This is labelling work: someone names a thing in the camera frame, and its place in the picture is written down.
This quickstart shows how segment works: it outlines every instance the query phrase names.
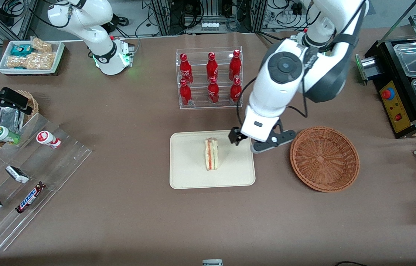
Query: snickers bar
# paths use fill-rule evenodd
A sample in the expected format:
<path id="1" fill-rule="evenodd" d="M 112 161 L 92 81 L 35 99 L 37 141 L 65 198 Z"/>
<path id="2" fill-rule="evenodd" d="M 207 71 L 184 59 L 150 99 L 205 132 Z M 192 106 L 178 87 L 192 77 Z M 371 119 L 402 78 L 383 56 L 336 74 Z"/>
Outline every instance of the snickers bar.
<path id="1" fill-rule="evenodd" d="M 29 177 L 17 167 L 8 165 L 6 167 L 6 172 L 17 182 L 25 184 L 29 181 Z"/>
<path id="2" fill-rule="evenodd" d="M 39 181 L 39 183 L 29 192 L 29 194 L 26 196 L 26 198 L 19 204 L 19 206 L 16 208 L 16 211 L 19 214 L 22 214 L 23 211 L 31 205 L 31 203 L 39 196 L 41 191 L 47 187 L 42 182 Z"/>

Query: brown tablecloth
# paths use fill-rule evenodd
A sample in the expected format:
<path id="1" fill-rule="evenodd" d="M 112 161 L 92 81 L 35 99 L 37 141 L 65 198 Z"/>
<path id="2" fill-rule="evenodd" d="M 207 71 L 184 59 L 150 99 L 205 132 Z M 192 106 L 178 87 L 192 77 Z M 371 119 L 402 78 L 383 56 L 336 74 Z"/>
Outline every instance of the brown tablecloth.
<path id="1" fill-rule="evenodd" d="M 384 32 L 363 30 L 357 51 Z M 286 129 L 329 126 L 350 138 L 361 160 L 350 188 L 325 194 L 301 183 L 289 144 L 254 155 L 250 187 L 170 187 L 173 133 L 237 125 L 234 109 L 179 109 L 175 50 L 238 45 L 248 81 L 268 47 L 254 34 L 143 39 L 134 67 L 117 76 L 102 74 L 83 42 L 68 42 L 57 77 L 0 74 L 0 88 L 31 92 L 44 116 L 94 150 L 0 265 L 416 265 L 416 139 L 393 138 L 353 58 L 338 97 L 309 102 L 308 119 L 282 115 Z M 300 95 L 292 105 L 301 108 Z"/>

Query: emergency stop button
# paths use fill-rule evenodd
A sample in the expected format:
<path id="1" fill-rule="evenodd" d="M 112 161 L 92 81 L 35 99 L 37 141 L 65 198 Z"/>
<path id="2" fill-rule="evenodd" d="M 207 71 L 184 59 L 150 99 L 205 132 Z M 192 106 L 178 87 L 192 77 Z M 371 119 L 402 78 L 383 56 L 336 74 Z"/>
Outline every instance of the emergency stop button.
<path id="1" fill-rule="evenodd" d="M 392 88 L 388 88 L 382 92 L 381 96 L 382 99 L 390 101 L 395 97 L 395 91 Z"/>

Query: red bottle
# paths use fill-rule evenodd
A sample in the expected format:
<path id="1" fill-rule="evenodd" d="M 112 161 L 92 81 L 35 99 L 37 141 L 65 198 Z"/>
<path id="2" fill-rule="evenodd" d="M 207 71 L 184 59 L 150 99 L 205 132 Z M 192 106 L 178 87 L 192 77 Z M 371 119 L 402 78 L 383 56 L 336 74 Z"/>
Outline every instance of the red bottle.
<path id="1" fill-rule="evenodd" d="M 208 53 L 208 64 L 207 64 L 207 78 L 209 81 L 210 77 L 218 78 L 218 63 L 215 60 L 215 53 Z"/>
<path id="2" fill-rule="evenodd" d="M 191 90 L 185 79 L 180 81 L 180 97 L 184 106 L 191 106 L 193 104 L 193 100 L 191 99 Z"/>
<path id="3" fill-rule="evenodd" d="M 219 87 L 216 82 L 218 79 L 215 76 L 209 78 L 208 85 L 208 101 L 212 104 L 218 103 L 219 100 Z"/>
<path id="4" fill-rule="evenodd" d="M 239 77 L 239 74 L 241 73 L 241 59 L 239 56 L 241 55 L 241 51 L 234 50 L 233 52 L 233 58 L 231 59 L 231 62 L 229 63 L 229 80 L 232 81 L 235 77 Z"/>
<path id="5" fill-rule="evenodd" d="M 187 55 L 180 55 L 180 74 L 183 79 L 186 79 L 190 84 L 193 83 L 193 73 L 191 72 L 191 65 L 188 62 Z"/>
<path id="6" fill-rule="evenodd" d="M 231 104 L 236 104 L 237 101 L 239 100 L 239 97 L 241 96 L 241 79 L 236 77 L 233 80 L 233 86 L 231 86 L 231 93 L 230 93 L 230 98 L 229 101 Z"/>

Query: acrylic display stand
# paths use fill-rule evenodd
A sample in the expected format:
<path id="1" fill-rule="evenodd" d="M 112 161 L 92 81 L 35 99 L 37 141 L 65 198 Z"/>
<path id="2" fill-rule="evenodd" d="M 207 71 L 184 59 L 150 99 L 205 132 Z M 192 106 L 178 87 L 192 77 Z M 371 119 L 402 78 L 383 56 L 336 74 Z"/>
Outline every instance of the acrylic display stand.
<path id="1" fill-rule="evenodd" d="M 231 104 L 229 101 L 231 86 L 233 81 L 229 80 L 229 63 L 233 57 L 233 51 L 238 49 L 241 51 L 240 59 L 242 62 L 242 47 L 218 47 L 218 48 L 194 48 L 194 49 L 177 49 L 175 56 L 175 69 L 177 73 L 177 85 L 179 95 L 180 109 L 190 108 L 236 108 L 236 104 Z M 218 63 L 218 86 L 219 86 L 219 101 L 216 104 L 211 104 L 208 101 L 208 78 L 206 65 L 208 63 L 208 53 L 214 52 L 216 62 Z M 180 97 L 180 54 L 186 54 L 188 62 L 191 64 L 193 72 L 193 83 L 189 84 L 191 89 L 191 97 L 193 104 L 191 106 L 184 106 Z M 239 74 L 242 80 L 242 68 Z M 242 98 L 239 99 L 239 107 L 242 106 Z"/>
<path id="2" fill-rule="evenodd" d="M 60 138 L 61 146 L 52 149 L 37 143 L 36 135 L 42 130 Z M 91 153 L 91 150 L 40 114 L 26 123 L 19 134 L 21 141 L 18 145 L 5 144 L 0 149 L 0 201 L 3 204 L 0 208 L 0 250 L 6 250 L 12 244 Z M 5 170 L 8 165 L 20 168 L 30 180 L 25 184 L 14 180 Z M 47 187 L 19 214 L 15 208 L 39 181 Z"/>

